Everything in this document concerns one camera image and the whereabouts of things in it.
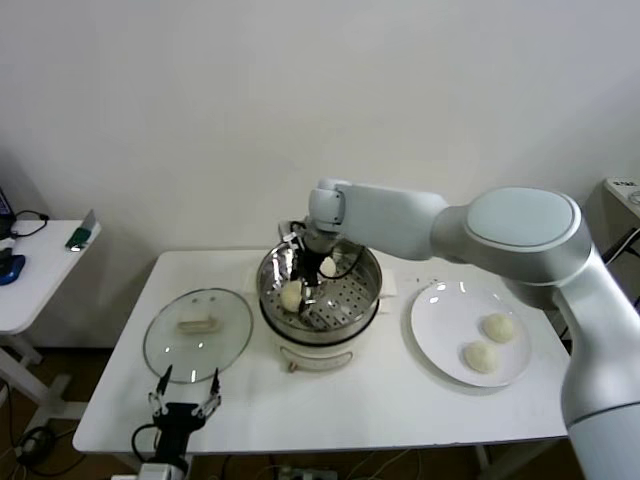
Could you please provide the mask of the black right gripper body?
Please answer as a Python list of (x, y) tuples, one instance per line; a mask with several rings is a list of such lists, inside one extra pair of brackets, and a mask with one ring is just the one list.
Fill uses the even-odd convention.
[(312, 250), (303, 250), (301, 252), (301, 278), (307, 286), (317, 286), (319, 284), (318, 275), (323, 261), (323, 254)]

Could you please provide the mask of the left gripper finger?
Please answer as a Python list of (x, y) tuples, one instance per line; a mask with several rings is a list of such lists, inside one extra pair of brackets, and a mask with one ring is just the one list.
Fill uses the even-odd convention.
[(170, 382), (172, 370), (173, 365), (170, 364), (165, 373), (160, 377), (155, 390), (148, 394), (148, 402), (152, 409), (153, 416), (161, 416), (168, 413), (168, 407), (164, 402), (164, 394)]
[(208, 397), (195, 408), (193, 411), (194, 416), (198, 418), (210, 418), (213, 415), (222, 403), (220, 388), (219, 369), (216, 369), (212, 378)]

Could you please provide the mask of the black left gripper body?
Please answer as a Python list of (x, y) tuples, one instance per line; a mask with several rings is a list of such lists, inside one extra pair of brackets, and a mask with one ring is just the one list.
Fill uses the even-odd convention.
[(206, 417), (194, 403), (170, 402), (166, 409), (153, 417), (160, 431), (156, 452), (185, 453), (191, 434), (204, 427)]

